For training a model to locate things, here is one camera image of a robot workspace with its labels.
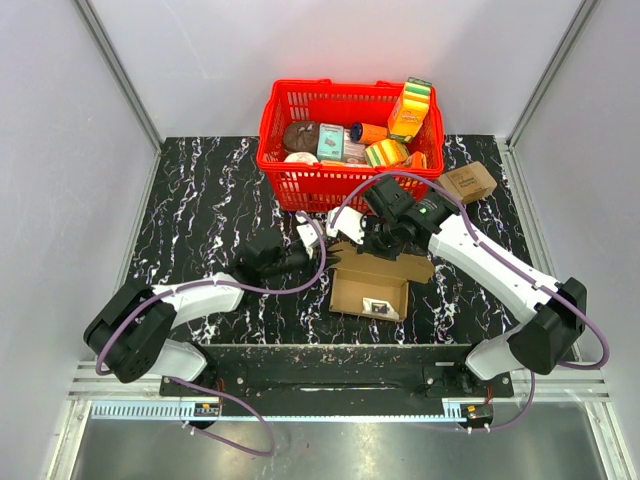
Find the brown cardboard box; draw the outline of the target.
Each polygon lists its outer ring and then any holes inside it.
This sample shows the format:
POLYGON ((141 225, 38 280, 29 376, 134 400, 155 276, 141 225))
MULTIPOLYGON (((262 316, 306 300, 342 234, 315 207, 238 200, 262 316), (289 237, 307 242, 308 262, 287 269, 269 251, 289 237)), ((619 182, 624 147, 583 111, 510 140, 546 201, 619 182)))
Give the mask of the brown cardboard box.
POLYGON ((409 306, 409 290, 413 283, 426 284, 435 273, 432 262, 423 256, 402 253, 396 260, 385 260, 371 254, 359 254, 348 242, 330 248, 338 259, 332 266, 333 285, 329 309, 354 316, 362 314, 362 298, 386 300, 399 313, 402 322, 409 306))

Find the white card with stamp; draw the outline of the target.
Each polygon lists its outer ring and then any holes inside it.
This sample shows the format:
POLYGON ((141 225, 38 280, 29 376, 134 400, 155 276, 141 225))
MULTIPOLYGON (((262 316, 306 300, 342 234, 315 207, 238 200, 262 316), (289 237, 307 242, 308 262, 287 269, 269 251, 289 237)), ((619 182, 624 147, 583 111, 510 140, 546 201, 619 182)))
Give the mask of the white card with stamp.
POLYGON ((369 297, 362 298, 362 314, 371 318, 379 318, 390 321, 399 321, 400 315, 392 304, 386 300, 369 297))

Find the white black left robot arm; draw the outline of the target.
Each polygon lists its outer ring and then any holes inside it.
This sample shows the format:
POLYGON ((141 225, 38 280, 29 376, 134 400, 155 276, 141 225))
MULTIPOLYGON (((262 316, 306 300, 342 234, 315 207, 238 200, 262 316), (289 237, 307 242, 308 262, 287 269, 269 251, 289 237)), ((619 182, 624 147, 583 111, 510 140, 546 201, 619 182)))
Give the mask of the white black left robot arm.
POLYGON ((273 277, 304 271, 313 254, 298 240, 285 247, 280 237, 261 234, 246 243, 223 271, 199 281, 148 285, 125 282, 86 328, 83 339, 97 355, 96 373, 121 383, 146 374, 180 378, 195 395, 211 392, 217 373, 204 351, 169 338, 177 326, 240 306, 247 285, 254 293, 273 277))

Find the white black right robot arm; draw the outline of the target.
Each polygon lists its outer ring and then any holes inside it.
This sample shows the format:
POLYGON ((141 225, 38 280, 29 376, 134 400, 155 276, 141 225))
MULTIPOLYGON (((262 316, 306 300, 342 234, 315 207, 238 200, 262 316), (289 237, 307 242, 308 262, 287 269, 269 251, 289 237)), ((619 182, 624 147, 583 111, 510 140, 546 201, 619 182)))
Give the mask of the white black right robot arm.
POLYGON ((514 316, 516 327, 469 352, 454 375, 468 396, 510 370, 547 375, 584 333, 586 288, 574 278, 559 282, 492 242, 471 223, 463 207, 429 192, 415 200, 385 175, 362 195, 375 216, 365 228, 365 252, 396 258, 411 245, 440 257, 473 278, 514 316))

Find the pink white small box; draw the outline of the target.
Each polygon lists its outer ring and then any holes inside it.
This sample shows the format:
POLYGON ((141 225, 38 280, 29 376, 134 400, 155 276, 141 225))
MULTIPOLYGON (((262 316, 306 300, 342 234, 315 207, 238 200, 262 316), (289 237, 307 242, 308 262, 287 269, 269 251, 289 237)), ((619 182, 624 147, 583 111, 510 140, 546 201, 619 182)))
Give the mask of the pink white small box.
POLYGON ((344 130, 342 161, 347 164, 366 164, 364 144, 354 142, 350 138, 350 131, 344 130))

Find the light blue Kamenoko sponge box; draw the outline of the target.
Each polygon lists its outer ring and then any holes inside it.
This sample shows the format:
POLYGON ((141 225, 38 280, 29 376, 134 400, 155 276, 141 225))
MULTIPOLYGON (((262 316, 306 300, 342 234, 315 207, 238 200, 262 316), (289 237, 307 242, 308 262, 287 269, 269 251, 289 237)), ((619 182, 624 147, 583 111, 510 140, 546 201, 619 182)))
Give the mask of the light blue Kamenoko sponge box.
POLYGON ((340 161, 344 148, 344 127, 320 123, 316 157, 320 161, 340 161))

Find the green yellow sponge scrubber box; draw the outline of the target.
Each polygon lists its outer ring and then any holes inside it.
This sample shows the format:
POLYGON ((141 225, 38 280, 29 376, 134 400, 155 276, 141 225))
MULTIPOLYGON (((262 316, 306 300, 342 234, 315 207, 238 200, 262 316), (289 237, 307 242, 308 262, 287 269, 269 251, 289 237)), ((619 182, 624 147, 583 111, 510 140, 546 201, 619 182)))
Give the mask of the green yellow sponge scrubber box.
POLYGON ((415 138, 430 110, 432 89, 426 80, 407 79, 387 120, 391 139, 410 143, 415 138))

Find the orange sponge package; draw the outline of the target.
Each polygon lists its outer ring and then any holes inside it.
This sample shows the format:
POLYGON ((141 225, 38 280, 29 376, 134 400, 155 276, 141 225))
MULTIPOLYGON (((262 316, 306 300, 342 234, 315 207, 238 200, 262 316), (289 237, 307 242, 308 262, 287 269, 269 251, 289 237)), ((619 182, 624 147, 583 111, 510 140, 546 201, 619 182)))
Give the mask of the orange sponge package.
POLYGON ((424 170, 428 167, 428 159, 424 152, 416 151, 410 154, 401 164, 401 168, 410 170, 424 170))

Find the red plastic shopping basket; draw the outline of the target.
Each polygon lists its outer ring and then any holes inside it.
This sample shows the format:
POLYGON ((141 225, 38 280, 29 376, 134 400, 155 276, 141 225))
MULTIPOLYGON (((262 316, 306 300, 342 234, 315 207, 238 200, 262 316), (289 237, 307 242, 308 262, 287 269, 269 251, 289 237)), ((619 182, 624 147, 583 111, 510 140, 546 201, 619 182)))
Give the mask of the red plastic shopping basket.
POLYGON ((285 130, 296 121, 344 127, 361 122, 383 126, 403 89, 401 83, 336 83, 330 79, 274 82, 260 124, 258 167, 285 211, 327 212, 383 168, 287 163, 285 130))

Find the yellow green sponge pack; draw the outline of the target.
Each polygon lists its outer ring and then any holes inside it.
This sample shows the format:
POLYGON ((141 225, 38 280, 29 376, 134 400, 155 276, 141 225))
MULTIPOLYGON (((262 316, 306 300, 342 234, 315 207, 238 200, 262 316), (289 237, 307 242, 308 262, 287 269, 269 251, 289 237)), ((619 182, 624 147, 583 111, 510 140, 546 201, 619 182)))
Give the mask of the yellow green sponge pack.
POLYGON ((364 156, 372 168, 395 167, 404 164, 410 153, 403 143, 387 138, 366 147, 364 156))

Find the yellow Kamenoko sponge pack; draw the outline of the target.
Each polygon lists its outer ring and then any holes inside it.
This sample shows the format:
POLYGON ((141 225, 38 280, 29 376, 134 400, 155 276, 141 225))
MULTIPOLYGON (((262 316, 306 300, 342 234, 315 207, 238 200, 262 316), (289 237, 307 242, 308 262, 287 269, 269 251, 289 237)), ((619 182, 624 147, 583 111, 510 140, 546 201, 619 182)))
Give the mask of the yellow Kamenoko sponge pack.
POLYGON ((367 163, 349 163, 342 161, 328 161, 323 160, 319 162, 320 165, 327 167, 335 167, 335 168, 370 168, 367 163))

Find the scouring pads pack kraft sleeve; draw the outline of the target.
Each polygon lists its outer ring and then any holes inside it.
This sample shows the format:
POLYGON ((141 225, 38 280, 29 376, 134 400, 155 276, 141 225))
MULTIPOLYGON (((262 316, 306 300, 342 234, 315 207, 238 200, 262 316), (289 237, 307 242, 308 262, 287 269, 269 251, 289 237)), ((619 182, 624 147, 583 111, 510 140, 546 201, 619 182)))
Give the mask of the scouring pads pack kraft sleeve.
POLYGON ((464 205, 487 198, 497 187, 496 180, 478 161, 443 173, 436 184, 464 205))

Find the orange cylindrical bottle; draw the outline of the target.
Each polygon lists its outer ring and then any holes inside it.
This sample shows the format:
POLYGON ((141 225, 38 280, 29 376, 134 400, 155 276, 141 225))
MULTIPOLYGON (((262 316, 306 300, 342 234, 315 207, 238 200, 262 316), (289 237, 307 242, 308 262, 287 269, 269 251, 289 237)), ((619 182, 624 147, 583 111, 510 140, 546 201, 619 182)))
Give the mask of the orange cylindrical bottle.
POLYGON ((371 145, 388 137, 386 127, 368 123, 356 122, 349 129, 349 137, 352 142, 371 145))

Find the white round sponge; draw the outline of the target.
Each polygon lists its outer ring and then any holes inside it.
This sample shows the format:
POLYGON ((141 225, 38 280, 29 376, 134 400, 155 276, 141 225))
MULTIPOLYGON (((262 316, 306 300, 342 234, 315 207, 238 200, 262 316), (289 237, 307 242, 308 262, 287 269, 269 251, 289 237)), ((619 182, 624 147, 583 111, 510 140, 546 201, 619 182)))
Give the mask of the white round sponge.
POLYGON ((285 160, 285 163, 301 163, 306 165, 314 165, 318 163, 316 156, 310 152, 294 152, 289 154, 285 160))

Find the brown round knitted scrubber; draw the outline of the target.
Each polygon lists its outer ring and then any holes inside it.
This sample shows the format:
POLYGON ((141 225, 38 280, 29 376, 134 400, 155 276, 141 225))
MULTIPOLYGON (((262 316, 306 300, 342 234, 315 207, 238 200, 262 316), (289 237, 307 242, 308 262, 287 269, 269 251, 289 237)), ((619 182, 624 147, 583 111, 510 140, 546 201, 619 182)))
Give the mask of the brown round knitted scrubber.
POLYGON ((319 124, 315 121, 296 121, 289 125, 283 136, 288 153, 315 153, 319 143, 319 124))

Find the aluminium frame rail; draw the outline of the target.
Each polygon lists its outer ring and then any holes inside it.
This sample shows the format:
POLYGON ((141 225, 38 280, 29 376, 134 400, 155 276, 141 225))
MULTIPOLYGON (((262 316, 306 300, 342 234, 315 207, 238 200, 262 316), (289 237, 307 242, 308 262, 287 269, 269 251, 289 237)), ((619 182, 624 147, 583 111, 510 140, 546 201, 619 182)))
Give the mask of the aluminium frame rail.
POLYGON ((77 9, 95 46, 105 61, 146 139, 156 153, 160 152, 163 144, 162 137, 136 91, 93 3, 88 0, 73 0, 72 3, 77 9))

